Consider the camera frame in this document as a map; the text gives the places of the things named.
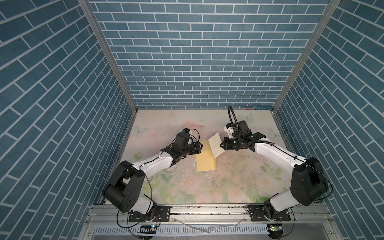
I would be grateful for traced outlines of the cream letter paper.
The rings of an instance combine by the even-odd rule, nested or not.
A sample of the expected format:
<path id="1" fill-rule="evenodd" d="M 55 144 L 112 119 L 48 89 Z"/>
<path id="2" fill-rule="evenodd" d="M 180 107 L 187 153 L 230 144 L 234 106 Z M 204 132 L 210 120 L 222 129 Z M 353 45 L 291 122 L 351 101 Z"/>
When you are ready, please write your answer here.
<path id="1" fill-rule="evenodd" d="M 225 152 L 225 150 L 221 147 L 222 140 L 219 133 L 213 135 L 211 138 L 209 138 L 208 141 L 213 154 L 213 158 L 217 158 Z"/>

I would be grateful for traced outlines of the yellow envelope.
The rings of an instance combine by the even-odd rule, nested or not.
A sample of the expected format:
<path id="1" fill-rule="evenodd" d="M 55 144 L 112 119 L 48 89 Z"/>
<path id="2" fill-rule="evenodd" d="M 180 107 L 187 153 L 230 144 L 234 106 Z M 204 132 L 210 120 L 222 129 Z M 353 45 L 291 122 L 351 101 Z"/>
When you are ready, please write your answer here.
<path id="1" fill-rule="evenodd" d="M 201 141 L 201 144 L 203 145 L 202 151 L 196 155 L 197 171 L 215 171 L 217 168 L 217 159 L 213 156 L 209 141 Z"/>

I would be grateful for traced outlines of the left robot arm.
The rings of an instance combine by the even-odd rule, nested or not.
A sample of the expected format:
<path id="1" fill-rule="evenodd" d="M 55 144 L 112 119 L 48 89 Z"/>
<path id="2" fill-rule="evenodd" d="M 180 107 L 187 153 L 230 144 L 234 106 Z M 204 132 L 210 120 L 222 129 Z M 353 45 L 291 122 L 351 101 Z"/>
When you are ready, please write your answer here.
<path id="1" fill-rule="evenodd" d="M 138 212 L 146 218 L 152 218 L 157 209 L 157 203 L 152 197 L 141 194 L 145 180 L 156 173 L 177 164 L 189 155 L 202 152 L 203 144 L 184 129 L 178 133 L 171 144 L 160 150 L 160 153 L 141 162 L 119 163 L 109 180 L 102 195 L 112 203 L 121 213 Z"/>

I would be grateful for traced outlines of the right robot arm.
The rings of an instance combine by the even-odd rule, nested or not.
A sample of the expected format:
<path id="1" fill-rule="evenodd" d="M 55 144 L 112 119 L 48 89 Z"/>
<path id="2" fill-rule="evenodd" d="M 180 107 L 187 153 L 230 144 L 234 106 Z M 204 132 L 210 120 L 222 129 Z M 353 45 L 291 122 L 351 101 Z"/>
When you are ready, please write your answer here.
<path id="1" fill-rule="evenodd" d="M 329 190 L 329 181 L 316 158 L 298 156 L 273 143 L 265 135 L 252 133 L 245 121 L 228 123 L 224 131 L 227 136 L 220 144 L 224 150 L 251 150 L 291 175 L 290 187 L 265 201 L 264 212 L 269 217 L 297 205 L 308 206 L 320 200 Z"/>

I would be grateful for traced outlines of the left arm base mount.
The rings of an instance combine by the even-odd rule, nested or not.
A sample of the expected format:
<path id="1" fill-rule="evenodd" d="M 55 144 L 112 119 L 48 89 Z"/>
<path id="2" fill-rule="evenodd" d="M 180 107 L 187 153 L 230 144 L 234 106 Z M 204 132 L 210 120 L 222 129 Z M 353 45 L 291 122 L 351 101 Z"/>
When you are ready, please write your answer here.
<path id="1" fill-rule="evenodd" d="M 129 222 L 130 223 L 138 223 L 138 222 L 154 222 L 155 219 L 160 218 L 158 221 L 161 222 L 169 222 L 171 214 L 170 206 L 156 206 L 152 207 L 149 212 L 147 210 L 144 211 L 144 214 L 138 211 L 130 211 L 129 213 Z"/>

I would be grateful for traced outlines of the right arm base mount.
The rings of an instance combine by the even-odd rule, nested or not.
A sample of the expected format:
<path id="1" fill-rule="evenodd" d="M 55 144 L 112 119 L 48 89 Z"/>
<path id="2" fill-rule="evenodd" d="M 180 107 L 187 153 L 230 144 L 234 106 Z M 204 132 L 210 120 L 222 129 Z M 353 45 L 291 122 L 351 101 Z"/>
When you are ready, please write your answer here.
<path id="1" fill-rule="evenodd" d="M 262 221 L 282 221 L 289 222 L 291 221 L 290 214 L 288 210 L 282 212 L 276 212 L 269 206 L 265 205 L 247 205 L 246 211 L 250 214 L 252 222 L 262 222 Z"/>

